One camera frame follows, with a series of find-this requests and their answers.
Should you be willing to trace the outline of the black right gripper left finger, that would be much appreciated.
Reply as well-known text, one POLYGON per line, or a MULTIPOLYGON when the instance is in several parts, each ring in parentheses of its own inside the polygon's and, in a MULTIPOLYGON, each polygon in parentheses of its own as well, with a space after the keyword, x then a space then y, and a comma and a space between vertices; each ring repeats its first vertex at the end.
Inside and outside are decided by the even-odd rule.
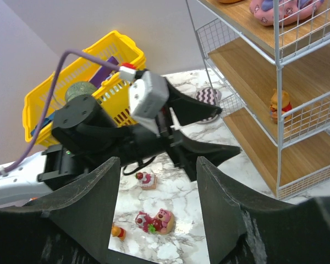
POLYGON ((112 157, 27 205, 0 208, 0 263, 107 263, 119 181, 112 157))

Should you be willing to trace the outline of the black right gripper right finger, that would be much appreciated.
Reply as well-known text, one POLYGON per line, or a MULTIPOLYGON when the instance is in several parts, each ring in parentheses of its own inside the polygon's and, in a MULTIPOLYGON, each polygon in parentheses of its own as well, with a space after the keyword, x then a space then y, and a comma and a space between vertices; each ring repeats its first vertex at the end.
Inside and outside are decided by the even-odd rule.
POLYGON ((330 196, 293 205, 249 188, 204 157, 196 165, 210 263, 330 263, 330 196))

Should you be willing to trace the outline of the purple bunny donut toy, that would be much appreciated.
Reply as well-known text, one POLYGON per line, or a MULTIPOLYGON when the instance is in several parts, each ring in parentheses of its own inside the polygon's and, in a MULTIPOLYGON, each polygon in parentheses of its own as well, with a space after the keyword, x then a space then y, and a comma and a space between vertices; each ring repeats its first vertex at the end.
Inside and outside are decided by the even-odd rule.
MULTIPOLYGON (((314 14, 324 1, 278 1, 279 25, 290 25, 298 20, 304 20, 314 14)), ((263 26, 274 24, 274 1, 253 0, 249 11, 263 26)))

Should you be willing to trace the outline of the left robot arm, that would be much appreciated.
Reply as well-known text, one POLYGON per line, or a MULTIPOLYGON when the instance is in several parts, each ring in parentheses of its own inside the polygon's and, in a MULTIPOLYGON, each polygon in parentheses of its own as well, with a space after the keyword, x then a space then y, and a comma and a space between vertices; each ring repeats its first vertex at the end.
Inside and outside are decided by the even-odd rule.
POLYGON ((129 102, 136 123, 118 127, 92 96, 69 101, 52 122, 58 144, 27 157, 10 172, 0 168, 0 205, 46 195, 111 157, 118 157, 123 168, 137 163, 142 170, 166 153, 194 181, 198 157, 218 166, 240 153, 237 146, 194 141, 174 129, 172 112, 178 112, 178 122, 187 125, 221 109, 182 94, 164 77, 145 72, 131 85, 129 102))

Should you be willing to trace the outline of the pink strawberry donut toy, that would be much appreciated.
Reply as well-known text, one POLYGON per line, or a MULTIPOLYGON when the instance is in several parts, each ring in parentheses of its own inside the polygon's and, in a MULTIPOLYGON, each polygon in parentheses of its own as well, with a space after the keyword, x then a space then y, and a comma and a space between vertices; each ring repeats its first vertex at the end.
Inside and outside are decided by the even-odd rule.
POLYGON ((148 224, 148 231, 151 234, 168 234, 174 226, 175 217, 171 211, 160 209, 155 217, 152 219, 151 223, 148 224))

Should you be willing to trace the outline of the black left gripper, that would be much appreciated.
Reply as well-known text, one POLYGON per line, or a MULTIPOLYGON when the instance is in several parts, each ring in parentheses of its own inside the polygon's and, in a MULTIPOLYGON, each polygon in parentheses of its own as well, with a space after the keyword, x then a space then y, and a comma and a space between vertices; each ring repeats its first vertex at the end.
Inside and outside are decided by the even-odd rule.
POLYGON ((170 108, 177 115, 181 126, 196 123, 222 112, 215 104, 198 101, 177 90, 165 78, 169 98, 156 117, 159 135, 154 134, 140 124, 118 128, 118 157, 122 173, 132 175, 150 165, 155 158, 167 153, 174 166, 183 169, 191 182, 197 181, 196 162, 204 157, 216 167, 241 153, 238 146, 199 142, 175 130, 170 108))

